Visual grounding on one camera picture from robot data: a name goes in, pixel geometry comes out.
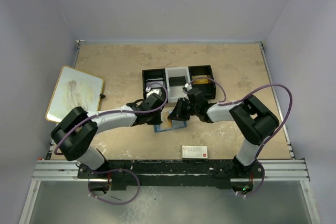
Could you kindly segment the blue leather card holder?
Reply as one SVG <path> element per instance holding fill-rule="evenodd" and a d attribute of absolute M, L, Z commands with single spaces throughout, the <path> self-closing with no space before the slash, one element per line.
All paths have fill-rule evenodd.
<path fill-rule="evenodd" d="M 162 123 L 159 125 L 154 125 L 155 133 L 178 130 L 187 127 L 185 121 L 176 121 L 168 119 L 168 116 L 170 115 L 171 112 L 172 111 L 163 111 L 161 113 Z"/>

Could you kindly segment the gold credit card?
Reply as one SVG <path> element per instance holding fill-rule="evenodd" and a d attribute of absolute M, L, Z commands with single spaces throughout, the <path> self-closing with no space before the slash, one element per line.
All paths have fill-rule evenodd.
<path fill-rule="evenodd" d="M 167 119 L 165 121 L 162 122 L 161 128 L 163 130 L 169 130 L 173 127 L 173 123 L 171 120 Z"/>

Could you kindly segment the black and white sorting tray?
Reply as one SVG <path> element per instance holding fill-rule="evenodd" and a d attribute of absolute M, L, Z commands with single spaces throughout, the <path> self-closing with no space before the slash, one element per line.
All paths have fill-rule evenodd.
<path fill-rule="evenodd" d="M 146 98 L 146 88 L 161 89 L 165 86 L 168 92 L 168 103 L 177 102 L 184 96 L 183 87 L 191 82 L 199 88 L 208 100 L 216 98 L 216 84 L 210 81 L 213 72 L 210 65 L 148 69 L 142 71 L 143 97 Z"/>

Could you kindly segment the white card box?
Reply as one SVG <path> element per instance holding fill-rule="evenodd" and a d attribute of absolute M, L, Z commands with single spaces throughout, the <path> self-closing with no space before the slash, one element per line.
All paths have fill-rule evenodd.
<path fill-rule="evenodd" d="M 207 146 L 182 146 L 182 158 L 184 159 L 208 159 Z"/>

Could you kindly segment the yellow framed whiteboard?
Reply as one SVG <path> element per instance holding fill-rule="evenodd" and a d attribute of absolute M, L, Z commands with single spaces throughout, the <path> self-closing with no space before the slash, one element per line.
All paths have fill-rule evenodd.
<path fill-rule="evenodd" d="M 99 108 L 104 81 L 94 75 L 63 66 L 45 115 L 49 122 L 59 123 L 75 107 L 85 111 Z"/>

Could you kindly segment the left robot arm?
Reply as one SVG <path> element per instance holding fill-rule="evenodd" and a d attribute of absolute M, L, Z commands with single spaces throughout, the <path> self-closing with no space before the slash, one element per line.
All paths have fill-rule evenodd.
<path fill-rule="evenodd" d="M 91 170 L 107 165 L 104 155 L 91 147 L 93 138 L 105 131 L 142 124 L 160 124 L 161 111 L 167 103 L 167 94 L 152 90 L 144 100 L 128 103 L 118 109 L 87 112 L 78 106 L 72 109 L 52 130 L 55 155 L 67 161 L 79 161 Z"/>

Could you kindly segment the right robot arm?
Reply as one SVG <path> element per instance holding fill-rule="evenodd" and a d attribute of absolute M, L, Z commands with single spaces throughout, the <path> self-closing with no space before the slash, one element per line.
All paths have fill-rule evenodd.
<path fill-rule="evenodd" d="M 234 121 L 244 137 L 235 160 L 243 167 L 251 166 L 263 141 L 280 125 L 277 117 L 254 95 L 228 104 L 210 103 L 199 88 L 192 88 L 186 98 L 179 98 L 169 120 L 188 121 L 196 116 L 204 123 Z"/>

